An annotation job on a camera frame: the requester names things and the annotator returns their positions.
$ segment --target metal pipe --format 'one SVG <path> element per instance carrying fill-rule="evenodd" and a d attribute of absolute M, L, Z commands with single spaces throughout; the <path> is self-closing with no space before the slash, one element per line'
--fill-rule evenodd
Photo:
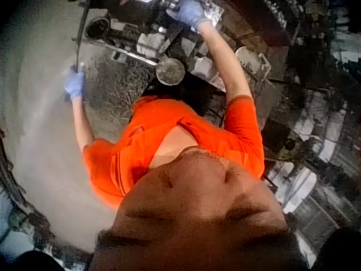
<path fill-rule="evenodd" d="M 88 17 L 88 13 L 89 13 L 89 9 L 90 9 L 90 0 L 87 0 L 84 3 L 84 10 L 83 10 L 83 14 L 81 15 L 81 19 L 80 19 L 80 25 L 78 28 L 78 35 L 76 38 L 76 53 L 75 53 L 75 70 L 78 71 L 78 66 L 79 66 L 79 52 L 80 52 L 80 44 L 82 41 L 82 36 L 83 36 L 83 31 L 84 31 L 84 26 L 85 26 L 85 22 L 86 22 L 86 18 Z"/>
<path fill-rule="evenodd" d="M 82 42 L 84 43 L 87 43 L 87 44 L 91 44 L 91 45 L 97 45 L 97 46 L 101 46 L 101 47 L 106 47 L 106 48 L 109 48 L 109 49 L 112 49 L 114 51 L 117 51 L 117 52 L 120 52 L 120 53 L 123 53 L 123 54 L 126 54 L 128 56 L 130 56 L 131 58 L 135 58 L 135 59 L 138 59 L 138 60 L 141 60 L 151 66 L 157 66 L 158 63 L 157 62 L 154 62 L 153 60 L 149 60 L 143 56 L 140 56 L 140 55 L 137 55 L 135 53 L 131 53 L 131 52 L 128 52 L 124 49 L 121 49 L 121 48 L 118 48 L 118 47 L 115 47 L 115 46 L 112 46 L 112 45 L 109 45 L 107 43 L 102 43 L 102 42 L 99 42 L 99 41 L 92 41 L 92 40 L 88 40 L 88 39 L 82 39 Z"/>

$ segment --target concrete floor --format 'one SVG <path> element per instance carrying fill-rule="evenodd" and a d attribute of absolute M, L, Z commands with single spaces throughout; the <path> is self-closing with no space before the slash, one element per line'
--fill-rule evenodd
<path fill-rule="evenodd" d="M 91 251 L 97 232 L 111 225 L 116 210 L 93 194 L 74 137 L 72 108 L 64 101 L 63 83 L 74 59 L 71 36 L 77 34 L 82 9 L 67 1 L 32 2 L 1 36 L 0 127 L 26 198 L 59 239 Z M 89 64 L 102 53 L 84 46 L 81 60 Z M 119 132 L 112 132 L 114 140 Z"/>

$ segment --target orange short-sleeve shirt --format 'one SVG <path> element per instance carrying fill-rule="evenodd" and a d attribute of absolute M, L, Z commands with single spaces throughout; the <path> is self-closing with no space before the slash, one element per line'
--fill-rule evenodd
<path fill-rule="evenodd" d="M 118 206 L 148 172 L 159 145 L 177 125 L 190 132 L 200 147 L 239 163 L 257 177 L 262 175 L 262 137 L 251 98 L 237 97 L 229 103 L 221 129 L 181 101 L 143 97 L 134 105 L 133 118 L 116 144 L 98 138 L 85 147 L 83 156 L 95 193 Z"/>

